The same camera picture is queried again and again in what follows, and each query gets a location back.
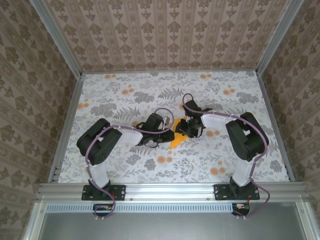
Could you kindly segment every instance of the patterned wallpaper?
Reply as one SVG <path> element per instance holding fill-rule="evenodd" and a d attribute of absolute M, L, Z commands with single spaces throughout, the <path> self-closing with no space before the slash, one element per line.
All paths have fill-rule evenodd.
<path fill-rule="evenodd" d="M 28 0 L 0 1 L 0 239 L 20 239 L 75 79 Z"/>
<path fill-rule="evenodd" d="M 263 73 L 298 181 L 320 222 L 320 1 L 305 0 Z"/>
<path fill-rule="evenodd" d="M 45 0 L 84 72 L 255 68 L 290 0 Z"/>

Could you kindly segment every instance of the purple cable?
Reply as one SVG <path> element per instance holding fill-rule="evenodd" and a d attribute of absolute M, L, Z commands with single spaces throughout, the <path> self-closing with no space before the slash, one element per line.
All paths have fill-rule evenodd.
<path fill-rule="evenodd" d="M 96 184 L 96 182 L 94 181 L 93 177 L 92 177 L 92 174 L 91 174 L 90 168 L 89 168 L 90 162 L 89 162 L 89 160 L 88 160 L 88 156 L 89 156 L 89 153 L 90 153 L 91 148 L 92 148 L 93 145 L 96 143 L 96 141 L 97 141 L 106 131 L 108 131 L 108 130 L 110 130 L 110 129 L 126 129 L 126 130 L 132 130 L 132 131 L 136 131 L 136 132 L 140 132 L 140 133 L 145 133 L 145 134 L 163 134 L 163 133 L 169 131 L 169 130 L 173 127 L 174 122 L 175 122 L 175 117 L 174 117 L 173 112 L 170 111 L 169 109 L 165 108 L 165 107 L 159 107 L 159 108 L 157 108 L 157 109 L 154 111 L 154 113 L 156 113 L 158 110 L 166 110 L 166 111 L 168 111 L 168 112 L 171 114 L 171 116 L 172 116 L 172 123 L 171 123 L 170 127 L 166 128 L 165 130 L 162 130 L 162 131 L 145 131 L 145 130 L 141 130 L 141 129 L 134 128 L 133 126 L 132 126 L 132 127 L 128 127 L 128 126 L 110 125 L 110 126 L 106 127 L 105 129 L 103 129 L 103 130 L 95 137 L 95 139 L 90 143 L 88 149 L 86 150 L 85 157 L 84 157 L 84 160 L 85 160 L 85 163 L 86 163 L 86 169 L 87 169 L 87 172 L 88 172 L 88 175 L 89 175 L 89 179 L 90 179 L 92 185 L 93 185 L 96 189 L 98 189 L 98 190 L 100 190 L 101 192 L 107 194 L 107 195 L 111 198 L 111 200 L 112 200 L 112 209 L 111 209 L 111 211 L 110 211 L 105 217 L 104 217 L 104 216 L 103 216 L 103 217 L 97 216 L 97 209 L 103 207 L 103 204 L 102 204 L 102 205 L 99 205 L 98 207 L 96 207 L 96 208 L 94 209 L 95 219 L 98 219 L 98 218 L 104 219 L 104 218 L 109 217 L 109 216 L 115 211 L 115 209 L 116 209 L 116 200 L 115 200 L 115 198 L 114 198 L 109 192 L 107 192 L 106 190 L 104 190 L 104 189 L 102 189 L 101 187 L 99 187 L 99 186 Z"/>
<path fill-rule="evenodd" d="M 191 93 L 186 93 L 185 95 L 183 95 L 182 97 L 182 104 L 183 106 L 188 109 L 190 112 L 193 112 L 193 113 L 197 113 L 197 114 L 214 114 L 214 115 L 218 115 L 218 116 L 223 116 L 223 117 L 228 117 L 228 118 L 234 118 L 234 119 L 239 119 L 241 120 L 242 122 L 244 122 L 245 124 L 248 124 L 250 127 L 252 127 L 257 134 L 259 134 L 259 136 L 261 137 L 262 141 L 263 141 L 263 144 L 264 144 L 264 151 L 263 153 L 261 153 L 259 156 L 257 156 L 254 161 L 253 161 L 253 165 L 252 165 L 252 168 L 251 168 L 251 172 L 250 172 L 250 175 L 249 175 L 249 178 L 252 182 L 253 185 L 255 185 L 257 188 L 263 190 L 264 192 L 266 192 L 266 194 L 268 195 L 268 197 L 266 198 L 265 202 L 256 210 L 254 211 L 253 213 L 250 213 L 249 215 L 247 216 L 244 216 L 243 214 L 241 214 L 240 212 L 238 211 L 234 211 L 236 214 L 242 216 L 243 218 L 249 218 L 249 217 L 252 217 L 254 216 L 255 214 L 257 214 L 269 201 L 270 199 L 270 192 L 268 192 L 266 189 L 264 189 L 263 187 L 259 186 L 258 184 L 255 183 L 255 181 L 253 180 L 252 176 L 254 174 L 254 170 L 255 170 L 255 167 L 256 167 L 256 164 L 257 164 L 257 161 L 259 159 L 261 159 L 266 153 L 267 153 L 267 150 L 268 150 L 268 144 L 267 144 L 267 141 L 264 137 L 264 135 L 262 134 L 262 132 L 255 126 L 253 125 L 251 122 L 243 119 L 242 117 L 240 116 L 235 116 L 235 115 L 230 115 L 230 114 L 226 114 L 226 113 L 220 113 L 220 112 L 215 112 L 215 111 L 195 111 L 195 110 L 192 110 L 191 108 L 189 108 L 186 104 L 185 104 L 185 97 L 189 95 L 192 100 L 194 99 L 194 96 L 192 96 Z"/>

